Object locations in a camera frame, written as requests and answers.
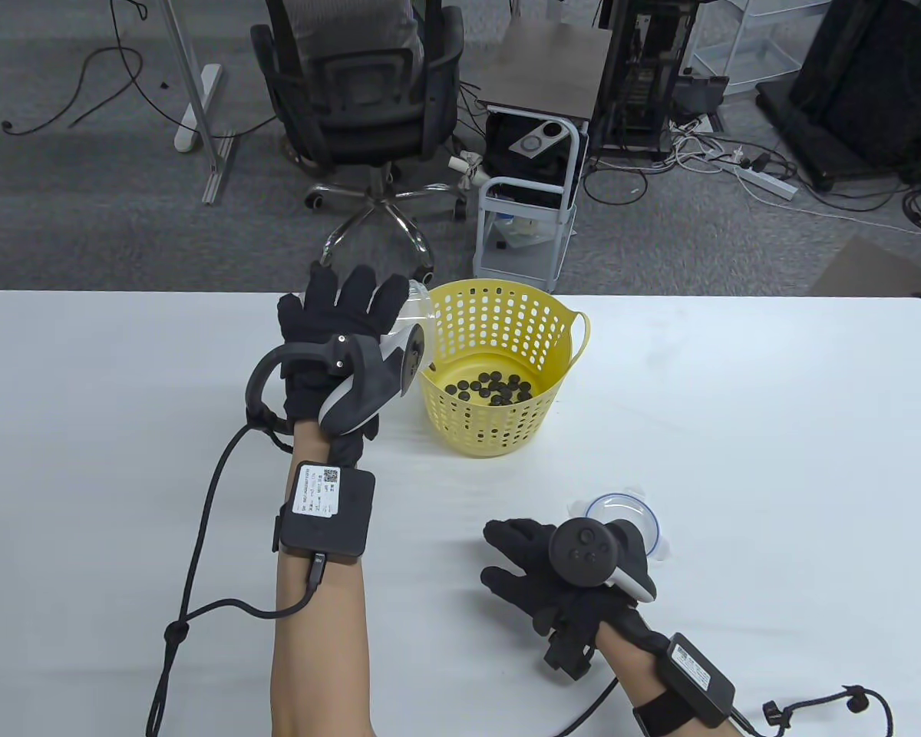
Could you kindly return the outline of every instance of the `white sticker label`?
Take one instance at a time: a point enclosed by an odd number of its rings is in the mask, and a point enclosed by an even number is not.
[[[341,469],[302,466],[293,491],[293,513],[311,517],[334,517],[338,513]]]
[[[676,666],[685,671],[689,678],[699,684],[699,688],[702,688],[703,691],[709,691],[709,673],[706,673],[702,666],[696,663],[691,654],[687,653],[681,645],[677,645],[672,649],[672,660],[675,661]]]

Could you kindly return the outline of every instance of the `black disc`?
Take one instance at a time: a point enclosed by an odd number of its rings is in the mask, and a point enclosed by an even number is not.
[[[600,586],[618,566],[618,541],[597,520],[577,517],[563,522],[553,533],[549,562],[573,586]]]

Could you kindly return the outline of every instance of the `basket handle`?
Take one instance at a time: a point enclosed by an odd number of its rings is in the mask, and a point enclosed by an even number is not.
[[[590,342],[590,318],[586,316],[586,312],[574,312],[573,322],[576,322],[577,317],[583,318],[583,343],[580,343],[579,350],[569,359],[569,365],[566,367],[567,371],[573,368],[573,364],[576,364],[577,359],[583,355],[583,351],[586,351],[586,344]]]

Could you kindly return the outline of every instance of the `gray carpet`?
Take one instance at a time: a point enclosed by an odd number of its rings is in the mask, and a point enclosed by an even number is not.
[[[144,89],[179,117],[187,98],[159,13],[141,24],[130,6],[117,4],[127,43],[144,53]],[[464,77],[476,83],[505,28],[507,7],[500,0],[458,4],[467,26]],[[544,3],[525,6],[540,15]],[[242,130],[268,117],[265,85],[249,48],[249,26],[265,20],[261,0],[214,9],[183,0],[183,7],[200,60],[219,61],[228,70],[214,111],[216,127]],[[589,24],[594,7],[594,0],[572,0],[566,17]],[[711,32],[725,29],[717,21]],[[9,119],[21,130],[56,112],[74,90],[82,58],[109,45],[110,30],[104,0],[0,0],[0,123]],[[100,57],[75,113],[123,83],[119,57]],[[725,103],[728,132],[774,145],[777,135],[752,98],[744,94]],[[32,137],[5,136],[0,128],[0,289],[295,289],[344,216],[303,207],[309,180],[279,155],[277,123],[237,143],[218,206],[204,207],[203,154],[177,154],[173,126],[135,91],[68,130],[71,119],[65,116]],[[404,169],[408,183],[454,176],[442,159],[405,163]],[[342,172],[348,182],[362,176]],[[622,199],[639,184],[634,176],[602,174],[593,180],[593,192]],[[804,193],[794,205],[826,211]],[[896,203],[867,217],[909,227]],[[470,276],[474,218],[454,224],[446,211],[418,211],[418,220],[436,249],[437,281]],[[851,236],[921,264],[921,236],[766,207],[727,175],[657,176],[647,196],[630,207],[601,206],[581,194],[576,230],[561,292],[804,294]],[[415,266],[408,243],[380,219],[350,236],[335,261],[340,268],[367,261],[380,273],[408,273]]]

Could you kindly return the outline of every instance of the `forearm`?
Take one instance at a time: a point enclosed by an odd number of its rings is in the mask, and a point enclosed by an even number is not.
[[[633,706],[643,706],[666,691],[655,674],[655,657],[637,649],[619,635],[609,624],[600,625],[597,648],[618,676],[621,686]],[[724,722],[710,729],[698,719],[686,722],[672,733],[672,737],[742,737],[737,727]]]
[[[293,432],[286,489],[302,461],[327,460],[327,440],[313,422]],[[281,551],[277,607],[303,596],[310,561]],[[371,737],[368,635],[361,564],[328,563],[305,610],[276,623],[270,684],[273,737]]]

